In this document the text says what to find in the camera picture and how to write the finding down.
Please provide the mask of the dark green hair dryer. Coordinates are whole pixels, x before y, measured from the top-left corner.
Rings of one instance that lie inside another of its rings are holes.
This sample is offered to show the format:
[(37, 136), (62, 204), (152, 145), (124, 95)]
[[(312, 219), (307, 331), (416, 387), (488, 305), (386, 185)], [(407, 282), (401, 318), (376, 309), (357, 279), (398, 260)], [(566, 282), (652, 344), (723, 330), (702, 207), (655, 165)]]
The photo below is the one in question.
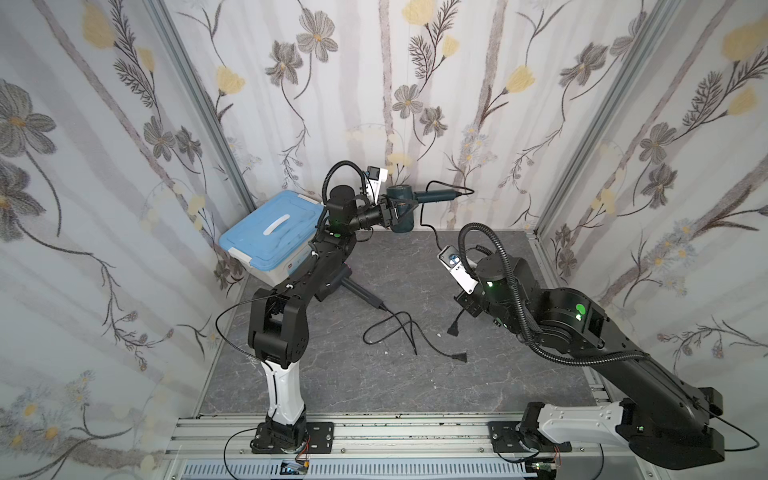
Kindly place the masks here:
[(450, 202), (462, 193), (453, 188), (434, 191), (414, 191), (410, 185), (395, 185), (386, 189), (387, 205), (395, 212), (395, 219), (389, 229), (395, 233), (408, 233), (414, 228), (414, 211), (428, 203)]

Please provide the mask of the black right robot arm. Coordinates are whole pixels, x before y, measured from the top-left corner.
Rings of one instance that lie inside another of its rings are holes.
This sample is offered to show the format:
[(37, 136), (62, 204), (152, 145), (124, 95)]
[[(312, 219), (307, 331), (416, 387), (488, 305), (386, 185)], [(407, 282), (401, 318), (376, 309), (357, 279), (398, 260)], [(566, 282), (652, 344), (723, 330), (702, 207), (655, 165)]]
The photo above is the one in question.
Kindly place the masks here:
[(724, 461), (724, 436), (710, 424), (723, 412), (716, 389), (673, 375), (580, 291), (540, 287), (528, 264), (508, 254), (490, 227), (465, 225), (458, 257), (475, 283), (467, 295), (472, 314), (489, 315), (545, 360), (592, 368), (625, 395), (606, 407), (531, 402), (518, 425), (524, 445), (612, 444), (668, 470)]

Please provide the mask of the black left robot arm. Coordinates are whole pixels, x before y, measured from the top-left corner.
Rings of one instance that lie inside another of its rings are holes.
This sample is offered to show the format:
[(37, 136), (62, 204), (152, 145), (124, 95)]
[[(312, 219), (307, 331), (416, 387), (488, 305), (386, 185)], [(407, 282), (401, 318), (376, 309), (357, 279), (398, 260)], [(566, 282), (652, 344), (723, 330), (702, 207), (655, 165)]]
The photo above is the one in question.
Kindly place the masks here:
[(269, 387), (265, 420), (250, 443), (255, 454), (304, 449), (309, 443), (300, 360), (310, 340), (308, 307), (344, 286), (376, 309), (378, 296), (351, 279), (346, 264), (357, 233), (398, 221), (396, 207), (379, 194), (387, 171), (361, 169), (350, 160), (331, 167), (322, 185), (323, 209), (310, 238), (309, 256), (284, 281), (252, 298), (247, 343), (264, 369)]

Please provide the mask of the black hair dryer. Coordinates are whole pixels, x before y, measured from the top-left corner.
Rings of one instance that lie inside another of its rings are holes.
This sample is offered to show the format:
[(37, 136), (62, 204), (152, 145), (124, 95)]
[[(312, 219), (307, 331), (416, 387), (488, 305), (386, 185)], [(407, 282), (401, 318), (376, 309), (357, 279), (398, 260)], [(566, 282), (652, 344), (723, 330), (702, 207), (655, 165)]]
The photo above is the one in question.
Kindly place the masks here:
[(372, 306), (374, 309), (379, 309), (384, 311), (385, 310), (385, 304), (381, 298), (379, 298), (377, 295), (375, 295), (373, 292), (369, 291), (359, 283), (357, 283), (355, 280), (351, 278), (352, 276), (352, 270), (351, 268), (346, 265), (342, 264), (338, 269), (336, 269), (332, 274), (330, 274), (325, 280), (323, 280), (320, 284), (320, 288), (315, 294), (315, 298), (323, 302), (327, 297), (329, 297), (332, 293), (334, 293), (339, 287), (344, 287), (348, 291), (350, 291), (352, 294), (357, 296), (358, 298), (365, 301), (367, 304)]

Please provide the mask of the blue lid storage box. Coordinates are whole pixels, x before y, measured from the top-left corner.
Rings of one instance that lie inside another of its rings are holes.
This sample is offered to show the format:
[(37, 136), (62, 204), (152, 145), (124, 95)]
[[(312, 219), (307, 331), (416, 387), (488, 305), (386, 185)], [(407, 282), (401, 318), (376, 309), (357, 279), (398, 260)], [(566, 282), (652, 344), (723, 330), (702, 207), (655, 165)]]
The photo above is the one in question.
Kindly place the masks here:
[(226, 231), (219, 246), (252, 276), (275, 286), (310, 255), (323, 205), (282, 191)]

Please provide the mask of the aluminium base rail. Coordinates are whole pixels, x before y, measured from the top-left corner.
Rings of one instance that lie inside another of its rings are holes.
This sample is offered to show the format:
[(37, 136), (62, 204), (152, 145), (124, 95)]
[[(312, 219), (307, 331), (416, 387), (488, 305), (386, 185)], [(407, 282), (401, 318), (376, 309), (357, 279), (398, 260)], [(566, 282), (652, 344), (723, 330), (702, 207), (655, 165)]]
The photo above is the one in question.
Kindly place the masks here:
[(518, 414), (327, 414), (309, 418), (309, 443), (267, 444), (258, 417), (178, 421), (161, 479), (667, 479), (620, 447), (569, 441), (540, 453), (510, 429)]

